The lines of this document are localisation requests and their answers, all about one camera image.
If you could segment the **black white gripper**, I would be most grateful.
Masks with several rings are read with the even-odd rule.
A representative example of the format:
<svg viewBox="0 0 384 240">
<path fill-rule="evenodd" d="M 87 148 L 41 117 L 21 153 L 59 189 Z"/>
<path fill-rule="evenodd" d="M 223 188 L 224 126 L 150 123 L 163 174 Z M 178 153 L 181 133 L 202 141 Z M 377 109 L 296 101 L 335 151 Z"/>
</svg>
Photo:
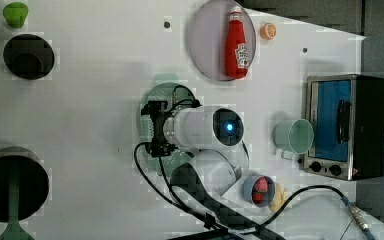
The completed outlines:
<svg viewBox="0 0 384 240">
<path fill-rule="evenodd" d="M 176 149 L 164 136 L 165 121 L 171 116 L 167 107 L 168 102 L 165 100 L 149 101 L 141 110 L 141 115 L 149 116 L 152 121 L 153 136 L 146 145 L 146 150 L 153 158 L 170 156 Z"/>
</svg>

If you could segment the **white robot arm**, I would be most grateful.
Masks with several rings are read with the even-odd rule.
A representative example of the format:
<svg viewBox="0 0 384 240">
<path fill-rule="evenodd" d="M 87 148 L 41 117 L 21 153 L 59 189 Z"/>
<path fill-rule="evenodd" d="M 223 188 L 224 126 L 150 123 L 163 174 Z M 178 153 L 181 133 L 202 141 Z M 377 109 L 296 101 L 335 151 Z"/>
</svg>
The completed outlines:
<svg viewBox="0 0 384 240">
<path fill-rule="evenodd" d="M 286 240 L 248 219 L 223 195 L 249 169 L 244 124 L 233 110 L 191 99 L 150 100 L 140 109 L 150 129 L 141 145 L 168 187 L 169 202 L 196 217 L 214 236 Z"/>
</svg>

